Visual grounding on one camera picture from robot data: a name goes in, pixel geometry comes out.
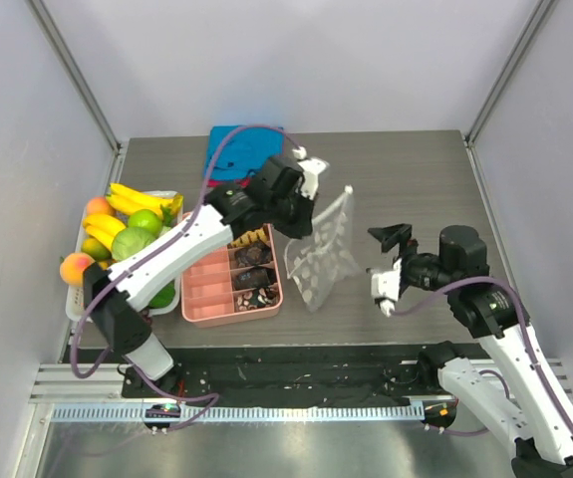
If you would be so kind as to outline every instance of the white wall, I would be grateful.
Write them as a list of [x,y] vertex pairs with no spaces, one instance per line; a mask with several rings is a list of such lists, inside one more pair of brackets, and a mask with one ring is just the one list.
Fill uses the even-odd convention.
[[25,2],[0,0],[0,477],[68,321],[59,257],[112,158]]
[[573,384],[573,0],[559,2],[477,148],[518,288]]
[[46,0],[122,138],[468,130],[536,0]]

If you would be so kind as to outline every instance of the wooden table surface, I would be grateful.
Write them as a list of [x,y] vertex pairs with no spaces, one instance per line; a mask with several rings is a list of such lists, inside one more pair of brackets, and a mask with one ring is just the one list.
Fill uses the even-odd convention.
[[[505,277],[472,169],[458,131],[297,134],[309,153],[330,162],[317,210],[350,184],[355,190],[353,254],[364,268],[390,266],[367,229],[397,223],[414,225],[421,251],[437,253],[439,231],[450,224],[475,227],[488,244],[492,275]],[[171,189],[184,194],[184,210],[195,205],[207,137],[136,138],[129,144],[121,182],[139,190]],[[335,288],[322,308],[309,313],[294,283],[286,280],[281,256],[287,239],[276,234],[284,288],[280,313],[271,319],[198,329],[180,307],[154,318],[153,329],[167,347],[226,347],[326,344],[422,344],[471,342],[450,314],[445,299],[411,317],[387,319],[370,298],[364,274]],[[407,291],[405,309],[427,293]],[[84,348],[105,346],[89,324]]]

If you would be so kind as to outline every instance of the yellow banana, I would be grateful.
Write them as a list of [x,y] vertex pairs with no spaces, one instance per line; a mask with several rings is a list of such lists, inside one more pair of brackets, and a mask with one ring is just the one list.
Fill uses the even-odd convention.
[[162,214],[162,210],[161,207],[146,207],[143,206],[142,204],[139,204],[137,202],[133,202],[127,198],[125,198],[124,196],[116,196],[114,194],[110,194],[107,196],[107,202],[109,202],[109,204],[111,204],[111,207],[113,207],[114,209],[116,209],[117,211],[122,212],[123,214],[127,214],[127,216],[131,216],[132,214],[142,210],[142,209],[148,209],[150,211],[153,211],[157,217],[159,217],[160,219],[163,219],[163,214]]
[[124,186],[123,184],[117,184],[116,182],[112,182],[109,188],[111,190],[111,194],[125,197],[131,202],[144,206],[141,207],[141,209],[159,209],[160,206],[169,207],[173,201],[172,199],[151,196],[144,192],[139,192],[135,189]]
[[115,237],[116,234],[127,227],[123,224],[123,221],[109,214],[89,214],[83,219],[83,227],[87,226],[97,227],[111,237]]
[[87,234],[90,236],[98,239],[103,246],[111,251],[111,246],[114,243],[114,236],[96,226],[87,226],[85,231],[87,231]]

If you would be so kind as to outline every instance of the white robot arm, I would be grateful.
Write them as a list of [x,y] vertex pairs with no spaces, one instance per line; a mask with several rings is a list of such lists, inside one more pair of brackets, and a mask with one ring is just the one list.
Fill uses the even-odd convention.
[[573,477],[573,404],[558,382],[529,318],[521,316],[500,281],[488,277],[487,250],[471,227],[449,226],[439,236],[439,254],[419,254],[412,226],[369,232],[382,252],[399,245],[390,271],[372,273],[372,296],[387,316],[410,286],[441,291],[454,317],[494,360],[518,406],[481,378],[452,344],[422,353],[432,385],[458,397],[505,446],[517,478]]
[[320,176],[328,164],[316,157],[298,159],[271,156],[247,186],[225,183],[210,191],[186,232],[190,217],[109,270],[92,265],[85,271],[86,306],[122,277],[92,310],[91,318],[110,348],[163,391],[177,386],[178,367],[140,311],[182,271],[249,230],[271,223],[291,238],[309,235]]

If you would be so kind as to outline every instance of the pink tray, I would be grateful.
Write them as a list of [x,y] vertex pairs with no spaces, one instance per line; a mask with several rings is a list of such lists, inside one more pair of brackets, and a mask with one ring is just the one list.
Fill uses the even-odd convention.
[[277,293],[274,306],[254,311],[235,312],[235,299],[245,292],[233,290],[233,278],[250,267],[237,268],[235,251],[241,248],[223,247],[193,264],[182,274],[181,301],[182,315],[198,327],[215,327],[238,322],[253,321],[273,317],[282,305],[282,285],[275,258],[275,245],[270,225],[264,226],[272,251],[271,261],[261,264],[275,269],[277,282],[271,289]]

